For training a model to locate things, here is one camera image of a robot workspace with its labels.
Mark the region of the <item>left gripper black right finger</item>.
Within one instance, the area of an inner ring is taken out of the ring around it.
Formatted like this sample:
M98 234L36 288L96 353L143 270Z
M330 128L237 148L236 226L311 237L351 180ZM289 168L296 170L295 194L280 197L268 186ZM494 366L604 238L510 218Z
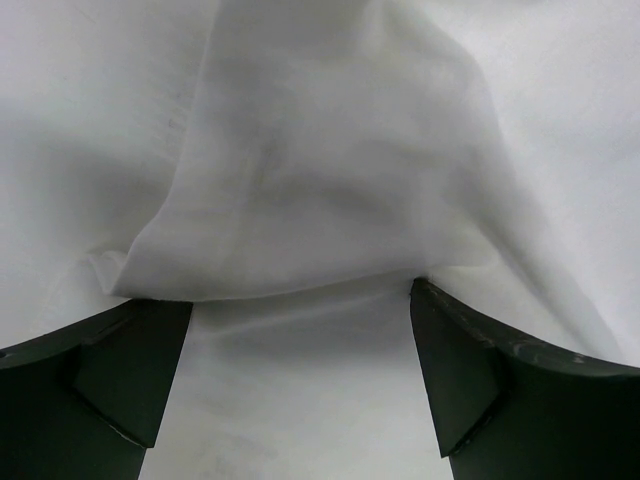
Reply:
M440 454L457 479L635 479L639 371L542 341L425 279L410 315Z

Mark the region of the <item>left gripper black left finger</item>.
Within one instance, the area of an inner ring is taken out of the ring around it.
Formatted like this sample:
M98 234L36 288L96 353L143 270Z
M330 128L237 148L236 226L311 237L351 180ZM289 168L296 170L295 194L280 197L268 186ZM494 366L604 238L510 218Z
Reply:
M192 309L131 300L2 349L2 478L138 478Z

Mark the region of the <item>white cartoon print t-shirt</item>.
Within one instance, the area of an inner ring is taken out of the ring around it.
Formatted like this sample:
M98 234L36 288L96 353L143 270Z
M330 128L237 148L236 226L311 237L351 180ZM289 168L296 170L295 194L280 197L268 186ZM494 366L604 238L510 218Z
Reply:
M143 478L447 478L422 276L638 364L637 2L2 3L2 343L194 305Z

